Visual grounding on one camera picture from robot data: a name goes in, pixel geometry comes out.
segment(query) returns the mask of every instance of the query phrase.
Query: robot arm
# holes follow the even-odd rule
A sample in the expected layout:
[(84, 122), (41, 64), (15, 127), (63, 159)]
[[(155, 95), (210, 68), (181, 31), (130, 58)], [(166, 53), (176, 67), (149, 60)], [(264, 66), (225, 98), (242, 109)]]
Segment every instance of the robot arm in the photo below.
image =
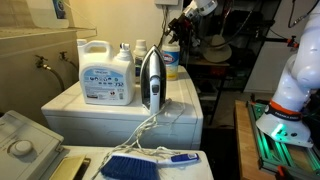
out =
[(311, 90), (320, 88), (320, 4), (310, 14), (298, 53), (287, 61), (278, 88), (257, 127), (273, 140), (311, 148), (309, 128), (300, 111)]
[(211, 13), (218, 3), (216, 0), (192, 0), (191, 3), (184, 9), (178, 19), (174, 18), (169, 24), (165, 35), (169, 35), (173, 31), (173, 37), (169, 43), (180, 41), (186, 43), (189, 41), (190, 33), (193, 32), (192, 18), (197, 15), (206, 16)]

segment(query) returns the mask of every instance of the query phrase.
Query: washing machine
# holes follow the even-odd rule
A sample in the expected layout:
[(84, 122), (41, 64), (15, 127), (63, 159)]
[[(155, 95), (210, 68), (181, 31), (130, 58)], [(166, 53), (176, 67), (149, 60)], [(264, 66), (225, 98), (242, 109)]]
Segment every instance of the washing machine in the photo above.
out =
[[(66, 146), (62, 142), (61, 135), (16, 111), (8, 111), (0, 118), (1, 179), (108, 179), (101, 174), (100, 167), (108, 162), (112, 147)], [(150, 157), (136, 150), (127, 153), (157, 160), (171, 156), (162, 153), (162, 157)], [(159, 179), (213, 180), (203, 151), (175, 152), (197, 153), (200, 161), (158, 167)]]
[[(157, 115), (158, 127), (145, 131), (139, 142), (144, 148), (200, 148), (203, 114), (194, 84), (183, 66), (179, 78), (167, 81), (166, 99), (171, 99)], [(150, 117), (142, 106), (140, 85), (126, 106), (93, 105), (84, 102), (80, 83), (45, 104), (42, 108), (49, 127), (76, 146), (114, 147), (124, 143), (135, 129)]]

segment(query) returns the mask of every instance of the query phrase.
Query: plastic container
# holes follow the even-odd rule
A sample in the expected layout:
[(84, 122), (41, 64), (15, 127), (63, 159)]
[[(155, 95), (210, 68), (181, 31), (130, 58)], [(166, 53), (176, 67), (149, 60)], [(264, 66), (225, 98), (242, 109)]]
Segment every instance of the plastic container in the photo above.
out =
[(133, 51), (134, 54), (134, 63), (135, 63), (135, 70), (136, 70), (136, 83), (140, 83), (140, 72), (141, 72), (141, 66), (144, 57), (148, 53), (147, 51), (147, 45), (146, 41), (143, 39), (136, 40), (136, 47)]
[[(105, 49), (95, 52), (94, 48)], [(113, 57), (106, 41), (78, 45), (79, 81), (87, 104), (127, 105), (135, 93), (134, 62), (128, 44)]]
[(180, 46), (177, 44), (163, 45), (162, 54), (166, 64), (167, 81), (178, 79)]
[(41, 28), (68, 28), (62, 0), (27, 0), (32, 20)]

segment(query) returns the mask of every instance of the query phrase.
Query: wall outlet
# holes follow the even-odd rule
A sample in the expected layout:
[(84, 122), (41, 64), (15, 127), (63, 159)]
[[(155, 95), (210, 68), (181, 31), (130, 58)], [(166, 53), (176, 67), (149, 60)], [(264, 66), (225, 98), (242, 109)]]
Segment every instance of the wall outlet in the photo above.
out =
[(178, 5), (179, 0), (154, 0), (154, 3), (160, 5)]

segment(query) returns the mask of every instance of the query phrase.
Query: floor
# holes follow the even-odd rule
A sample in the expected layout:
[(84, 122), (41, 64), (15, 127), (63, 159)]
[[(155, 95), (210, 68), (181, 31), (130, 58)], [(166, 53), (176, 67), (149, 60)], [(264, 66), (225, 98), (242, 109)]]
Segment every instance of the floor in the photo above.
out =
[[(234, 129), (235, 100), (248, 101), (252, 93), (236, 91), (222, 92), (211, 125), (205, 119), (200, 149), (209, 160), (215, 180), (240, 179), (238, 167), (238, 150), (236, 133)], [(255, 93), (255, 99), (269, 100), (272, 94)]]

